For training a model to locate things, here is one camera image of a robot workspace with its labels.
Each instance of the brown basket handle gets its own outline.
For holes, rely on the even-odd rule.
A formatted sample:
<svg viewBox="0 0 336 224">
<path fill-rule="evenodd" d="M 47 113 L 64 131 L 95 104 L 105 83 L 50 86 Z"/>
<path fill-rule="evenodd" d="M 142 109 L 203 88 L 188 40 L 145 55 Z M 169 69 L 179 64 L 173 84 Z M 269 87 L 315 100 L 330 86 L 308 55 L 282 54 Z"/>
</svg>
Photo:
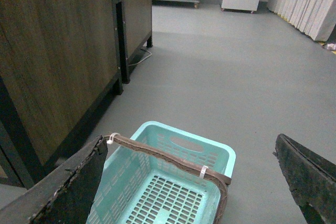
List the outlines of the brown basket handle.
<svg viewBox="0 0 336 224">
<path fill-rule="evenodd" d="M 105 136 L 104 137 L 106 140 L 110 139 L 110 136 Z M 153 148 L 149 145 L 131 140 L 127 137 L 121 136 L 121 135 L 114 135 L 113 136 L 113 141 L 126 147 L 129 148 L 133 151 L 136 152 L 143 152 L 146 153 L 150 156 L 154 156 L 156 158 L 162 159 L 170 164 L 173 164 L 174 166 L 176 166 L 178 169 L 183 170 L 187 173 L 190 173 L 192 175 L 195 176 L 199 176 L 202 170 L 202 166 L 201 165 L 197 165 L 194 164 L 192 162 L 189 162 L 188 160 L 176 157 L 172 154 L 163 152 L 157 148 Z M 216 211 L 216 216 L 214 219 L 213 224 L 219 224 L 220 220 L 223 217 L 224 214 L 224 210 L 226 207 L 226 203 L 227 203 L 227 187 L 226 185 L 231 184 L 231 178 L 220 174 L 218 172 L 215 172 L 214 170 L 211 169 L 207 169 L 205 171 L 205 175 L 204 175 L 204 179 L 208 180 L 212 183 L 214 183 L 219 191 L 220 191 L 220 199 L 219 199 L 219 204 L 217 207 L 217 211 Z"/>
</svg>

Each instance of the wood panel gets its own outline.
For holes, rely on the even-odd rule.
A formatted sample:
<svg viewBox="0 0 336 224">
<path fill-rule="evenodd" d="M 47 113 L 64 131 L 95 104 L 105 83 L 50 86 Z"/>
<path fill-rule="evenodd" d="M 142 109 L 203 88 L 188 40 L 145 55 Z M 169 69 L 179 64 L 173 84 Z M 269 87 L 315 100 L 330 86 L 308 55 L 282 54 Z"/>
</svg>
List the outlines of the wood panel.
<svg viewBox="0 0 336 224">
<path fill-rule="evenodd" d="M 118 71 L 111 0 L 0 0 L 0 19 L 0 75 L 44 164 Z"/>
<path fill-rule="evenodd" d="M 124 0 L 128 56 L 152 30 L 152 0 Z"/>
<path fill-rule="evenodd" d="M 7 178 L 7 175 L 6 175 L 5 171 L 2 169 L 1 165 L 0 165 L 0 177 L 1 178 Z"/>
</svg>

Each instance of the light blue basket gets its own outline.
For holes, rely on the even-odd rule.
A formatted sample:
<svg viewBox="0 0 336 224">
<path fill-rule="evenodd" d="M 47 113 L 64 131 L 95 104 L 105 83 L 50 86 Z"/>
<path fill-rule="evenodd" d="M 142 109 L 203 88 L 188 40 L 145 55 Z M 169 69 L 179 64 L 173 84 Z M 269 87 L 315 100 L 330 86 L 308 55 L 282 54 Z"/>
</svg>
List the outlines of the light blue basket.
<svg viewBox="0 0 336 224">
<path fill-rule="evenodd" d="M 131 137 L 232 176 L 236 154 L 225 144 L 158 122 Z M 88 224 L 211 224 L 220 193 L 211 182 L 120 146 L 105 162 Z"/>
</svg>

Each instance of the power cord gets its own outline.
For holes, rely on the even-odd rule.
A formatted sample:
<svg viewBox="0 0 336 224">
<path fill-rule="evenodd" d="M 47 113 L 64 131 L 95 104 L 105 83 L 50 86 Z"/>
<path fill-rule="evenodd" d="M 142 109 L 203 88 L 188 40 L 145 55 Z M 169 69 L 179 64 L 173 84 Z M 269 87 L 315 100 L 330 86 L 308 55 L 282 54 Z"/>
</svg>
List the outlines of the power cord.
<svg viewBox="0 0 336 224">
<path fill-rule="evenodd" d="M 144 60 L 147 60 L 149 57 L 152 56 L 152 53 L 149 52 L 149 51 L 147 51 L 146 49 L 142 49 L 142 48 L 141 48 L 141 50 L 142 50 L 142 51 L 145 51 L 145 52 L 147 52 L 147 53 L 149 53 L 149 55 L 147 55 L 145 58 L 143 58 L 143 59 L 140 60 L 139 62 L 134 63 L 134 64 L 130 64 L 130 65 L 128 65 L 128 66 L 130 66 L 130 67 L 131 67 L 131 66 L 136 66 L 136 65 L 140 64 L 141 62 L 143 62 Z"/>
</svg>

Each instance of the gray floor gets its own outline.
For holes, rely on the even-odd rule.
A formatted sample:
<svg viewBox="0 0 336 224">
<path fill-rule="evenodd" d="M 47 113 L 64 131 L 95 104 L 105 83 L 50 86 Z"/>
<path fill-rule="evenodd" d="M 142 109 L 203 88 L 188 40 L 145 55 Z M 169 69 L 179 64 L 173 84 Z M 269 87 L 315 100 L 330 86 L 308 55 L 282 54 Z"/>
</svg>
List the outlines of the gray floor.
<svg viewBox="0 0 336 224">
<path fill-rule="evenodd" d="M 24 194 L 25 191 L 25 188 L 0 184 L 0 209 Z"/>
<path fill-rule="evenodd" d="M 154 120 L 225 143 L 237 159 L 223 224 L 306 223 L 272 152 L 285 133 L 336 163 L 336 56 L 267 10 L 154 6 L 153 31 L 153 56 L 90 139 Z"/>
</svg>

